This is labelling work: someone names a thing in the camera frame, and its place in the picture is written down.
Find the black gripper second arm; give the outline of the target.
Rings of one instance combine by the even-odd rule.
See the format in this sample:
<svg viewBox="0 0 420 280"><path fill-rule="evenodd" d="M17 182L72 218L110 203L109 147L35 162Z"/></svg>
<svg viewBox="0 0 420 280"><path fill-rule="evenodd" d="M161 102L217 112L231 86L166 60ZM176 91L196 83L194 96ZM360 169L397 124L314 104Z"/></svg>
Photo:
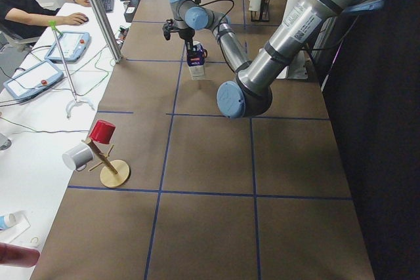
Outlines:
<svg viewBox="0 0 420 280"><path fill-rule="evenodd" d="M195 30L192 28L184 28L180 29L179 37L185 41L186 46L186 53L187 54L194 54L194 36L195 36Z"/></svg>

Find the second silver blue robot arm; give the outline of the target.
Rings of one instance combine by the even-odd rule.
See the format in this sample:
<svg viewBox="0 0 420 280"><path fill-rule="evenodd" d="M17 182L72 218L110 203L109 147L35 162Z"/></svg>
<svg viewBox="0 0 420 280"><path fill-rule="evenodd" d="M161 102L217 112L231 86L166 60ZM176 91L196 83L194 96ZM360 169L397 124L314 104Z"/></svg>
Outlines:
<svg viewBox="0 0 420 280"><path fill-rule="evenodd" d="M264 113L272 103L270 86L316 29L342 12L368 12L385 0L298 0L254 60L237 40L226 16L193 0L169 0L177 31L208 29L215 36L235 78L217 91L220 112L231 119Z"/></svg>

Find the person forearm near mouse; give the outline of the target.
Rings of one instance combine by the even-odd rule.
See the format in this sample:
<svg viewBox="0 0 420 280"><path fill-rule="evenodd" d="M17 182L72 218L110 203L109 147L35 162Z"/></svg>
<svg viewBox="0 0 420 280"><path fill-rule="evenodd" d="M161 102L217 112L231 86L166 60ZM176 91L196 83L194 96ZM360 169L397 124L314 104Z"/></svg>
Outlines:
<svg viewBox="0 0 420 280"><path fill-rule="evenodd" d="M31 14L23 10L12 8L5 16L5 20L25 24L28 26L49 27L51 21L56 25L64 25L67 20L63 16L48 16L44 14Z"/></svg>

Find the person left hand on keyboard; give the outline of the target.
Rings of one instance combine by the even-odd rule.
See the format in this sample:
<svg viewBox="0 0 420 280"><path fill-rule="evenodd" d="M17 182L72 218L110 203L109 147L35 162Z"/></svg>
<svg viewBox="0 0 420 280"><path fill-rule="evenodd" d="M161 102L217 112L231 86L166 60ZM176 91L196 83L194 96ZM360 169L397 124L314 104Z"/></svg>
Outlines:
<svg viewBox="0 0 420 280"><path fill-rule="evenodd" d="M81 5L83 7L90 7L91 3L89 0L74 0L75 3L77 3L78 5Z"/></svg>

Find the person right hand on mouse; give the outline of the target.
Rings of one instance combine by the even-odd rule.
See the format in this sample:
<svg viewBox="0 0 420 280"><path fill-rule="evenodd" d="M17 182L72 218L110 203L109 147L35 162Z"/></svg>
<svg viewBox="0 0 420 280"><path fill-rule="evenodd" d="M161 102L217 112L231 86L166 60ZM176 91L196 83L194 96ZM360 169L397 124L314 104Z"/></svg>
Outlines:
<svg viewBox="0 0 420 280"><path fill-rule="evenodd" d="M79 26L89 21L89 18L81 12L64 17L64 24L69 26Z"/></svg>

